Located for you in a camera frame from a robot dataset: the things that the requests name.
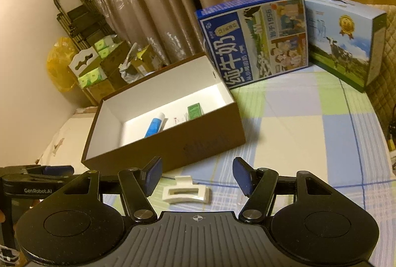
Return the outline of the white hair claw clip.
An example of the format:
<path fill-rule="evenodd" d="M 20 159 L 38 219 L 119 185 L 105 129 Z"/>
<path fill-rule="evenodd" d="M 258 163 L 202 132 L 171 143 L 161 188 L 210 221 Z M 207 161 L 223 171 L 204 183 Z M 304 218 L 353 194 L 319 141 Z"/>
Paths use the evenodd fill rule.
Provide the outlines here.
<path fill-rule="evenodd" d="M 169 204 L 203 203 L 208 204 L 211 190 L 206 185 L 193 182 L 192 176 L 175 176 L 172 183 L 163 187 L 162 200 Z"/>

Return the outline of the blue white tube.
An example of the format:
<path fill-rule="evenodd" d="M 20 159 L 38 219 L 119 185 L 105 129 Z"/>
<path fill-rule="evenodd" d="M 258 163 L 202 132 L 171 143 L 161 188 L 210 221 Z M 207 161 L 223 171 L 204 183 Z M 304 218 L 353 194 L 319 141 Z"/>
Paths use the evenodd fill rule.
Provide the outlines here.
<path fill-rule="evenodd" d="M 144 137 L 150 137 L 151 135 L 157 134 L 162 128 L 162 123 L 164 119 L 165 119 L 164 113 L 156 114 L 155 117 L 150 122 L 150 125 L 148 126 L 148 129 Z"/>

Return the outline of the checked bed sheet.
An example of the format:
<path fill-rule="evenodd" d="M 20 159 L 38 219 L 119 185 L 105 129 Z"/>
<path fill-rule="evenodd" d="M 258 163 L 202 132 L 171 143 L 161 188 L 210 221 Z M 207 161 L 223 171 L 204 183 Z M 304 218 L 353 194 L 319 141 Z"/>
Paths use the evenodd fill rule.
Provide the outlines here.
<path fill-rule="evenodd" d="M 395 225 L 395 177 L 365 95 L 316 67 L 229 92 L 246 142 L 165 172 L 167 185 L 185 174 L 211 190 L 209 204 L 181 203 L 174 210 L 240 210 L 245 198 L 232 177 L 232 160 L 239 156 L 285 176 L 308 170 L 369 211 L 382 229 Z"/>

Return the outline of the brown cardboard box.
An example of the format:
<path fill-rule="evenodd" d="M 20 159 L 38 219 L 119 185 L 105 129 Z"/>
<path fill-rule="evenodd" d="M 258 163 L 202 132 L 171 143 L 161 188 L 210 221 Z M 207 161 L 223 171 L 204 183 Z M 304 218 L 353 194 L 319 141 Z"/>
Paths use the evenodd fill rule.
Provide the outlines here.
<path fill-rule="evenodd" d="M 208 57 L 197 54 L 104 97 L 81 162 L 113 175 L 159 156 L 168 172 L 245 142 L 237 103 Z"/>

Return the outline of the small green box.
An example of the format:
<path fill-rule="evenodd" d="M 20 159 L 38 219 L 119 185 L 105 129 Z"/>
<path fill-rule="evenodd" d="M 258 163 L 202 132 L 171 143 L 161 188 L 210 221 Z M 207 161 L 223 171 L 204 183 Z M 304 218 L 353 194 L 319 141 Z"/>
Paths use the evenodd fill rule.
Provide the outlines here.
<path fill-rule="evenodd" d="M 187 118 L 189 121 L 197 119 L 203 115 L 200 103 L 195 103 L 187 107 Z"/>

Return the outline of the green tissue carton stack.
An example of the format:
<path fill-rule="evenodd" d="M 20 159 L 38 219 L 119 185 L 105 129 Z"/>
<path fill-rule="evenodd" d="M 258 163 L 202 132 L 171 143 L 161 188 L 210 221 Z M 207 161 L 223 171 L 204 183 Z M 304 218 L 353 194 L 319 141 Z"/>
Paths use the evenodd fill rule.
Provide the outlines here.
<path fill-rule="evenodd" d="M 73 57 L 69 69 L 78 86 L 97 104 L 127 84 L 165 66 L 151 45 L 139 48 L 134 43 L 130 46 L 112 35 L 81 50 Z"/>

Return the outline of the yellow plastic bag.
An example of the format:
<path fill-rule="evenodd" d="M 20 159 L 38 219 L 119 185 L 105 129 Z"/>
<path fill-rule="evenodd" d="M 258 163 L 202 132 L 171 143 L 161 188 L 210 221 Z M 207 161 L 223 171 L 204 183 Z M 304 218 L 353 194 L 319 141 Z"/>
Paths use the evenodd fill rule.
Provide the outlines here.
<path fill-rule="evenodd" d="M 71 38 L 58 38 L 46 59 L 46 69 L 54 86 L 61 93 L 72 90 L 75 86 L 69 64 L 77 51 Z"/>

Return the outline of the blue milk carton box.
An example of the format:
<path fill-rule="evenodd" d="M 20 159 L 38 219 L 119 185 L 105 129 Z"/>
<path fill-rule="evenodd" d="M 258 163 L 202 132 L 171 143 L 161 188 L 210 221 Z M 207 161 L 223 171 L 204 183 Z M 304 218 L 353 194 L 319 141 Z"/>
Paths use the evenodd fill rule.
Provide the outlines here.
<path fill-rule="evenodd" d="M 195 15 L 229 89 L 308 66 L 304 0 L 231 0 Z"/>

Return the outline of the quilted beige headboard cushion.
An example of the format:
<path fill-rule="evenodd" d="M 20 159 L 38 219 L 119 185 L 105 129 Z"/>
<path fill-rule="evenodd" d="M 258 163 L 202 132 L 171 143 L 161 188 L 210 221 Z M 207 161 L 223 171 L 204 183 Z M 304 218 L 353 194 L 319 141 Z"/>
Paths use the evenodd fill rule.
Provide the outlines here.
<path fill-rule="evenodd" d="M 395 122 L 395 6 L 372 5 L 387 13 L 385 46 L 379 76 L 369 85 L 367 95 L 378 117 L 384 136 Z"/>

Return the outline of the cow picture milk box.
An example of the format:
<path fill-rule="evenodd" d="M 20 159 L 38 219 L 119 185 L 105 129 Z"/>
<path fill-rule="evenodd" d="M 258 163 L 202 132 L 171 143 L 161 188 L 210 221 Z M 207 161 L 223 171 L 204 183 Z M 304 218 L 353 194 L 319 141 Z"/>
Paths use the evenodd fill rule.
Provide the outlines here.
<path fill-rule="evenodd" d="M 364 92 L 381 70 L 387 13 L 351 0 L 304 0 L 309 59 Z"/>

